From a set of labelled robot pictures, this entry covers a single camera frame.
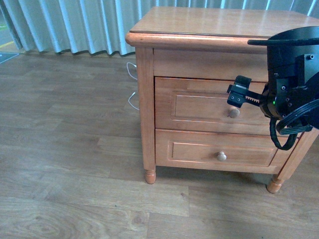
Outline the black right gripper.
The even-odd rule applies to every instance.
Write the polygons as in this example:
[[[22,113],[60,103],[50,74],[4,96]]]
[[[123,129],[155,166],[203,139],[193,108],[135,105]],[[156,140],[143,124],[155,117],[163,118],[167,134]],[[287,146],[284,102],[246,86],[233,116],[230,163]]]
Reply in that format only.
[[[275,129],[312,129],[319,127],[319,73],[309,79],[289,77],[268,82],[262,94],[249,91],[251,78],[237,76],[229,85],[227,103],[241,108],[244,103],[258,106],[273,119]]]

